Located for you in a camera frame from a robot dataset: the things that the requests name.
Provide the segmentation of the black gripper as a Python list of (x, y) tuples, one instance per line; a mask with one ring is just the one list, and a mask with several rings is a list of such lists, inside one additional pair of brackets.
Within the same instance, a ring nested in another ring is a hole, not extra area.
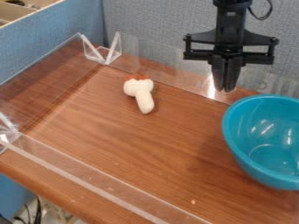
[(219, 7), (216, 28), (187, 34), (183, 38), (185, 60), (207, 60), (211, 64), (213, 85), (217, 91), (231, 92), (246, 64), (272, 65), (279, 39), (246, 29), (248, 7)]

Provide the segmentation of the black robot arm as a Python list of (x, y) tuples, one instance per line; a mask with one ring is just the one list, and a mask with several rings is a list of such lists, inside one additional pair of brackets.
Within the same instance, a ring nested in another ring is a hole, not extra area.
[(217, 7), (216, 28), (200, 33), (188, 33), (183, 37), (183, 58), (208, 62), (217, 91), (231, 92), (235, 89), (246, 64), (274, 64), (279, 39), (246, 29), (247, 12), (258, 20), (266, 20), (272, 13), (272, 5), (268, 13), (258, 17), (251, 10), (252, 2), (254, 0), (212, 0)]

